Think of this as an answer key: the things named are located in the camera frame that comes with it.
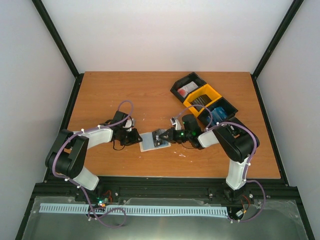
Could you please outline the beige card holder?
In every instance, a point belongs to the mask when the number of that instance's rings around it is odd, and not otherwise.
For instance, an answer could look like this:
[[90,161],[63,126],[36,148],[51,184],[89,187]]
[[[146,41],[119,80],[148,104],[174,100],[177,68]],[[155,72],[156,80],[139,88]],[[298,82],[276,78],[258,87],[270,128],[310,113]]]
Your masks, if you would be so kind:
[[166,129],[157,129],[153,132],[142,133],[140,137],[142,141],[139,143],[140,151],[148,152],[163,148],[169,148],[171,143],[165,140],[160,139],[159,135],[164,133]]

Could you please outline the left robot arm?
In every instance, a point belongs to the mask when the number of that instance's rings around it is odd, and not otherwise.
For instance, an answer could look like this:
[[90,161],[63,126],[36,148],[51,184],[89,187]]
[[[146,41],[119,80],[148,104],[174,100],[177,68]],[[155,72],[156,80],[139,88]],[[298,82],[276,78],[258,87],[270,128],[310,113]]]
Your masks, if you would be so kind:
[[63,129],[58,133],[45,159],[45,166],[57,178],[87,189],[86,195],[92,201],[99,201],[103,198],[104,188],[98,185],[98,176],[85,167],[87,150],[116,141],[122,147],[141,143],[143,139],[134,128],[134,123],[130,115],[118,110],[113,119],[94,128],[80,131]]

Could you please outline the black VIP card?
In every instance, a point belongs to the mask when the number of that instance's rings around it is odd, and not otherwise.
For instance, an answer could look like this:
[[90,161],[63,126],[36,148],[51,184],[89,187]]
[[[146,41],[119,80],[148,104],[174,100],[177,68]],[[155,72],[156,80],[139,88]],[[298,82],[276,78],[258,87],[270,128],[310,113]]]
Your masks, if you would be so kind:
[[159,139],[159,133],[160,133],[160,130],[161,129],[157,129],[155,131],[153,131],[151,133],[152,135],[152,140],[153,140],[153,145],[155,148],[160,148],[160,147],[164,147],[164,146],[167,146],[168,145],[168,142],[167,141],[163,141],[163,140],[160,140]]

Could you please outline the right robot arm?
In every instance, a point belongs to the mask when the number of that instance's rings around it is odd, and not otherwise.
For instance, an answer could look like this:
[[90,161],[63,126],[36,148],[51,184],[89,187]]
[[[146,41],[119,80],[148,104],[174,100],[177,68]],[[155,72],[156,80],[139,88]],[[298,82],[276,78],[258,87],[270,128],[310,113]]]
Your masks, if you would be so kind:
[[192,114],[182,117],[183,128],[177,118],[173,117],[170,121],[171,128],[152,132],[154,145],[159,147],[165,142],[180,145],[189,142],[194,149],[203,150],[220,144],[229,158],[224,197],[229,202],[239,199],[245,191],[251,159],[260,146],[258,137],[236,117],[218,122],[205,130],[201,130]]

